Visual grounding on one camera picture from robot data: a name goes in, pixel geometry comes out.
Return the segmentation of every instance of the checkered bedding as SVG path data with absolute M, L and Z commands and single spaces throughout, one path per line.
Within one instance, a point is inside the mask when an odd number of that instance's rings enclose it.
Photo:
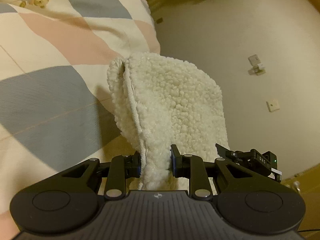
M 0 213 L 57 171 L 134 152 L 107 68 L 159 50 L 146 0 L 0 0 Z

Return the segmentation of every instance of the ribbed gray panel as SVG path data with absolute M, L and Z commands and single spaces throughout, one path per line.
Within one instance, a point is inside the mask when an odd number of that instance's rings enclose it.
M 21 233 L 15 240 L 301 240 L 295 232 L 255 236 L 226 224 L 208 202 L 185 191 L 132 191 L 105 204 L 85 227 L 63 236 Z

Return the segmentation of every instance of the white fluffy fabric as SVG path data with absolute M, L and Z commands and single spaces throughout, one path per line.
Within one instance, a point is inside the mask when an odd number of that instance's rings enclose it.
M 188 189 L 187 179 L 172 177 L 171 144 L 209 162 L 216 143 L 228 148 L 220 87 L 194 64 L 136 53 L 111 63 L 108 84 L 117 126 L 141 153 L 141 176 L 130 188 Z

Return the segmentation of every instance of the black cable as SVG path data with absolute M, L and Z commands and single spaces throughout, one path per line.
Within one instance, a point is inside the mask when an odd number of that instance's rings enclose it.
M 300 230 L 300 231 L 298 231 L 298 232 L 301 233 L 301 232 L 311 232 L 311 231 L 320 231 L 320 229 Z

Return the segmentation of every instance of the white wall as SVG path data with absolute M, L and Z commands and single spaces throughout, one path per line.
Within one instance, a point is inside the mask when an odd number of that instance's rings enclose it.
M 320 163 L 320 14 L 307 0 L 171 0 L 154 13 L 162 55 L 222 89 L 232 150 L 272 151 L 284 178 Z M 251 76 L 258 54 L 267 73 Z M 269 113 L 266 100 L 281 109 Z

